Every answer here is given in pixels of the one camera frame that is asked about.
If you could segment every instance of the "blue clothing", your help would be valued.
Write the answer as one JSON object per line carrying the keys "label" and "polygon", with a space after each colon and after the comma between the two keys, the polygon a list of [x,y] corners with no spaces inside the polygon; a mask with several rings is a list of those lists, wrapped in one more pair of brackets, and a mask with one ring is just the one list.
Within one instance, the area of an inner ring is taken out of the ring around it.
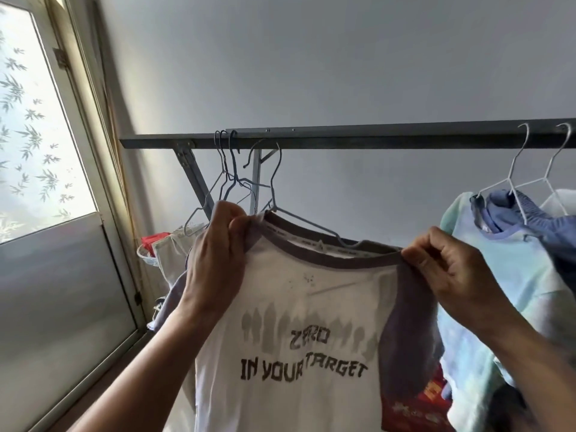
{"label": "blue clothing", "polygon": [[[551,217],[520,191],[518,198],[528,219],[527,228],[540,238],[556,270],[576,294],[576,215]],[[506,189],[493,191],[486,201],[475,197],[472,203],[492,233],[524,224],[515,196]]]}
{"label": "blue clothing", "polygon": [[[464,193],[456,199],[441,228],[480,250],[510,302],[573,362],[576,300],[548,251],[522,224],[487,232],[478,210],[472,209],[472,195]],[[514,382],[499,368],[492,351],[443,309],[438,312],[438,327],[445,347],[442,369],[453,399],[448,419],[458,432],[483,431],[494,392],[505,382]]]}

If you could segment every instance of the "neckline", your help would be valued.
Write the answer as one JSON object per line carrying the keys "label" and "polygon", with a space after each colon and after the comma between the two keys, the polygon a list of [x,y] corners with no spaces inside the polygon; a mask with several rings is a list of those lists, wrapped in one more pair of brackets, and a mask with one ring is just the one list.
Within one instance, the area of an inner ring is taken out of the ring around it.
{"label": "neckline", "polygon": [[[322,241],[324,244],[337,247],[341,249],[342,255],[350,255],[354,250],[357,250],[361,252],[376,253],[379,254],[379,256],[338,257],[331,254],[316,252],[315,250],[300,247],[291,243],[287,239],[278,236],[275,232],[272,232],[268,227],[266,227],[265,223],[273,225],[275,228],[280,229],[280,231],[295,235],[299,238],[313,242]],[[273,247],[277,248],[277,250],[288,254],[295,259],[326,268],[378,268],[397,265],[403,261],[398,247],[392,247],[372,241],[362,241],[356,249],[349,250],[341,246],[334,236],[305,229],[304,227],[295,225],[270,211],[259,214],[252,220],[246,239],[246,251],[249,251],[249,249],[252,248],[260,239],[265,239]],[[356,241],[350,239],[344,239],[344,241],[346,243],[356,244]]]}

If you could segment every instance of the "white hanger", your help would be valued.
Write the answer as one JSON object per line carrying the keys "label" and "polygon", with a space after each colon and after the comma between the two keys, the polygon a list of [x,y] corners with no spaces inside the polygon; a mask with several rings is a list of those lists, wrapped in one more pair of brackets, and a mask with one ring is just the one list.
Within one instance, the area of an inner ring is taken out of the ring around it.
{"label": "white hanger", "polygon": [[570,125],[570,123],[562,123],[562,124],[558,124],[556,127],[560,127],[560,126],[565,126],[566,129],[568,130],[567,134],[566,134],[566,139],[565,141],[562,143],[562,145],[560,146],[560,148],[558,148],[558,150],[556,151],[556,153],[554,153],[552,155],[552,157],[550,158],[550,162],[548,163],[548,167],[546,168],[546,172],[544,173],[544,177],[540,177],[537,178],[536,180],[532,180],[526,183],[523,183],[521,185],[516,186],[516,188],[521,188],[521,187],[525,187],[526,185],[530,185],[532,183],[537,183],[537,182],[545,182],[548,185],[548,188],[550,188],[550,190],[552,191],[552,195],[554,195],[554,197],[556,197],[556,200],[558,201],[558,204],[560,205],[560,207],[562,208],[562,211],[564,212],[564,215],[568,215],[568,210],[566,210],[566,208],[564,207],[564,205],[562,204],[562,201],[560,200],[560,196],[558,195],[558,192],[556,192],[556,189],[553,188],[552,184],[550,183],[550,181],[548,180],[548,177],[550,176],[550,171],[552,169],[552,164],[554,163],[554,159],[556,159],[556,156],[558,156],[558,153],[561,152],[564,147],[566,146],[566,144],[568,144],[568,141],[570,140],[570,137],[572,136],[572,126]]}
{"label": "white hanger", "polygon": [[518,207],[520,208],[520,213],[522,214],[522,219],[524,221],[524,225],[526,226],[526,225],[528,225],[528,218],[526,216],[526,212],[524,212],[524,208],[522,207],[522,203],[520,203],[520,199],[518,198],[518,192],[516,191],[516,188],[514,186],[514,182],[512,181],[512,174],[514,173],[514,166],[516,165],[516,159],[518,159],[518,156],[520,156],[520,153],[522,153],[524,148],[526,148],[526,144],[528,143],[528,138],[530,137],[530,126],[528,125],[528,123],[522,123],[518,127],[522,127],[522,126],[526,126],[526,139],[524,140],[524,144],[522,144],[522,148],[520,148],[520,151],[518,151],[516,153],[516,156],[514,156],[514,159],[512,159],[512,164],[510,165],[510,171],[508,172],[508,177],[505,178],[504,180],[499,181],[498,183],[494,183],[493,185],[490,185],[488,188],[484,188],[484,189],[480,190],[476,194],[476,196],[482,195],[482,193],[484,191],[495,188],[495,187],[501,185],[502,183],[508,183],[510,185],[510,190],[512,191],[512,193],[514,194],[514,197],[516,198],[516,202],[518,203]]}

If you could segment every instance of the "white t-shirt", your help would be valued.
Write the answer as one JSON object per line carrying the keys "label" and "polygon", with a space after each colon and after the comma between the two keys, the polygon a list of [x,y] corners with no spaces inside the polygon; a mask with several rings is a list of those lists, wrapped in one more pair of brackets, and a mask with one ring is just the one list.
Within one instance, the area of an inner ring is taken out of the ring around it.
{"label": "white t-shirt", "polygon": [[377,431],[381,395],[425,387],[443,352],[437,303],[398,249],[348,250],[270,213],[247,248],[196,358],[196,430]]}

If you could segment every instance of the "white wall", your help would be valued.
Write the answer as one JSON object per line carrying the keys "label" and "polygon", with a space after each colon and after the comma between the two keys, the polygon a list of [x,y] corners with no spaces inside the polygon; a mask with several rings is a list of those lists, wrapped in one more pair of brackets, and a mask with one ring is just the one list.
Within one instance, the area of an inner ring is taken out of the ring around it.
{"label": "white wall", "polygon": [[[576,116],[576,0],[102,2],[141,134]],[[501,179],[513,153],[286,151],[279,204],[405,244],[460,192]],[[519,179],[550,154],[527,152]],[[184,172],[171,151],[136,157],[149,232],[174,229],[198,206]],[[211,184],[217,153],[197,157]],[[558,186],[576,186],[574,159],[559,157]]]}

